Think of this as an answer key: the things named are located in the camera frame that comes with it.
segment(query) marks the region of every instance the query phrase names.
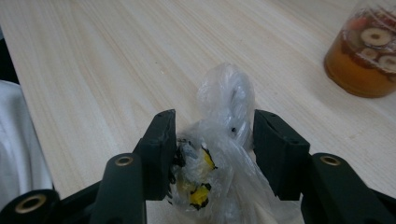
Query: round slice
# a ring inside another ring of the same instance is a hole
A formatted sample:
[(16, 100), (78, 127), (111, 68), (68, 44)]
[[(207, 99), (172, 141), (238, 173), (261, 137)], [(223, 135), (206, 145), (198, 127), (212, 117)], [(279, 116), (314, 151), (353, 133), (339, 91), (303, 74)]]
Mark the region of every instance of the round slice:
[(380, 47), (392, 40), (392, 34), (390, 31), (372, 27), (361, 32), (361, 40), (369, 46)]
[(369, 59), (369, 60), (374, 60), (376, 57), (378, 57), (378, 52), (375, 49), (370, 49), (370, 48), (365, 48), (361, 52), (359, 52), (361, 57)]
[(378, 63), (387, 72), (396, 73), (396, 56), (384, 55), (378, 59)]

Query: white fabric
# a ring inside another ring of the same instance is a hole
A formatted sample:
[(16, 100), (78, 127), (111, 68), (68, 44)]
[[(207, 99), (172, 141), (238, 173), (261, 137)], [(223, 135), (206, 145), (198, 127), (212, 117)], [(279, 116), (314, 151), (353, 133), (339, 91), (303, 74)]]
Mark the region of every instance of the white fabric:
[(33, 189), (52, 189), (50, 172), (20, 86), (0, 80), (0, 210)]

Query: orange liquid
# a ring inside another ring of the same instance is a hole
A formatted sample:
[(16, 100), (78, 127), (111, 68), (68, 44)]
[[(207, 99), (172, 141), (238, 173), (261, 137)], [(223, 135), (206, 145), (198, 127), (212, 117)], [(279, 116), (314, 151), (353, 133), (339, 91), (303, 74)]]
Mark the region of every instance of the orange liquid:
[[(376, 61), (359, 55), (358, 50), (361, 48), (354, 48), (353, 43), (351, 44), (353, 41), (348, 40), (348, 32), (340, 32), (325, 57), (324, 66), (328, 77), (347, 92), (361, 97), (382, 97), (396, 91), (396, 73), (385, 70)], [(390, 50), (387, 51), (387, 55), (395, 53)]]

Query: light wood grain surface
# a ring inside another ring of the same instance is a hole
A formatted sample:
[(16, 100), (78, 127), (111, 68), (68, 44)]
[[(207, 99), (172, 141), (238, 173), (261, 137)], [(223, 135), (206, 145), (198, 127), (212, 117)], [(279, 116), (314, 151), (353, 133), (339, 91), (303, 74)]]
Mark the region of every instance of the light wood grain surface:
[[(132, 151), (158, 112), (174, 108), (178, 130), (198, 120), (195, 94), (222, 62), (249, 75), (256, 107), (287, 121), (311, 153), (346, 159), (396, 197), (396, 94), (349, 95), (322, 65), (356, 2), (0, 0), (0, 22), (63, 198)], [(186, 221), (164, 214), (174, 208), (148, 203), (151, 223)]]

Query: clear plastic bag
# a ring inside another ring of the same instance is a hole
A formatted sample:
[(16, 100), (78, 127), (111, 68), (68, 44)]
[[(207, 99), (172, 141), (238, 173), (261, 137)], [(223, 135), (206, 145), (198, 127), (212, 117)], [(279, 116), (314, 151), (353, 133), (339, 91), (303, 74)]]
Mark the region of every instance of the clear plastic bag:
[(169, 201), (208, 223), (303, 223), (300, 205), (274, 196), (249, 157), (254, 91), (248, 76), (223, 63), (197, 94), (203, 119), (177, 134)]

